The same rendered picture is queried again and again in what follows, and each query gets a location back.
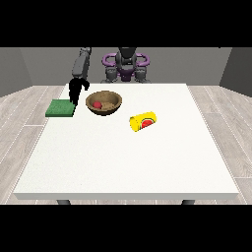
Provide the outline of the green square pad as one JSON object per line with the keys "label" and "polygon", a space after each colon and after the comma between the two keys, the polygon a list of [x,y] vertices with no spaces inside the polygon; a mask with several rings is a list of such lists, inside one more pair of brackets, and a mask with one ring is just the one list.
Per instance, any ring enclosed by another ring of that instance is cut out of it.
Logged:
{"label": "green square pad", "polygon": [[72,117],[76,105],[69,99],[54,99],[48,106],[46,117]]}

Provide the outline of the brown wooden bowl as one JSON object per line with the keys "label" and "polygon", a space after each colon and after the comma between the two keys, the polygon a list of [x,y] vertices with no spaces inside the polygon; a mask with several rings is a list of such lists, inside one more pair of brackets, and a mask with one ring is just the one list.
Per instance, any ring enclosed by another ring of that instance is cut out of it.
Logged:
{"label": "brown wooden bowl", "polygon": [[[95,108],[94,103],[99,101],[101,108]],[[122,104],[120,94],[111,91],[100,91],[90,94],[86,98],[87,108],[96,115],[106,116],[114,113]]]}

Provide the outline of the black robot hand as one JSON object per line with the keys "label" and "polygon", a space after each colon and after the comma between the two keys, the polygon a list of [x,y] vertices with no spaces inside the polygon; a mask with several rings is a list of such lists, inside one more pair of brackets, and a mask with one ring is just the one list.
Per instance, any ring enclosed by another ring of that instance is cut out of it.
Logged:
{"label": "black robot hand", "polygon": [[90,87],[90,83],[83,78],[73,78],[69,83],[69,98],[70,101],[77,105],[79,100],[79,95],[82,88],[87,91]]}

